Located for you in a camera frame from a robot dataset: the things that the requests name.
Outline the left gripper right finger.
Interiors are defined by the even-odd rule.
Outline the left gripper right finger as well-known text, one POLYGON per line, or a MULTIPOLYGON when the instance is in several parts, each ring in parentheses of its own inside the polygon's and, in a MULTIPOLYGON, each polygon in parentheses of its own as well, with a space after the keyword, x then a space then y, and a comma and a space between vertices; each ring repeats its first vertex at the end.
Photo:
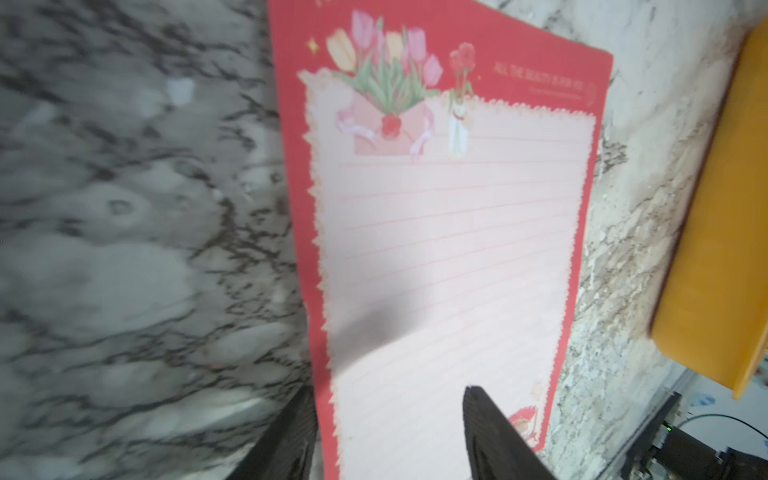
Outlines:
POLYGON ((465 443, 474 480, 555 480, 480 386, 462 400, 465 443))

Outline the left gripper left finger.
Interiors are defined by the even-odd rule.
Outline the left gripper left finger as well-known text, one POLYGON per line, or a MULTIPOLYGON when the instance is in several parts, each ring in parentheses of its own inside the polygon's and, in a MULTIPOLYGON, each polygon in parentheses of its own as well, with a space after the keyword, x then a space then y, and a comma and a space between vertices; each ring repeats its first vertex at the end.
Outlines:
POLYGON ((317 434, 314 391, 302 386, 226 480, 307 480, 317 434))

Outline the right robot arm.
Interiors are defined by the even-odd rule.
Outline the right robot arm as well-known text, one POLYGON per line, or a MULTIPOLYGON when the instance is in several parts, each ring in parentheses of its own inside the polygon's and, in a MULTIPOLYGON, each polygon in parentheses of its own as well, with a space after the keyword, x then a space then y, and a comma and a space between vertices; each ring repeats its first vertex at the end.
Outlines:
POLYGON ((680 424, 671 423, 682 400, 672 393, 640 430, 624 457, 621 479, 649 479, 651 462, 659 464, 676 479, 741 480, 765 479, 767 460, 731 447, 717 451, 692 435, 680 424))

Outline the red pink stationery paper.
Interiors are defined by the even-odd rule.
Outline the red pink stationery paper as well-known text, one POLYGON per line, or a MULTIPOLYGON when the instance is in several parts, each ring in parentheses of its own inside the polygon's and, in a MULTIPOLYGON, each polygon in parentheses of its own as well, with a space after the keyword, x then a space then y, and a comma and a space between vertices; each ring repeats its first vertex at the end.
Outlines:
POLYGON ((470 385, 541 450, 611 54, 475 1, 268 14, 325 477, 470 478, 470 385))

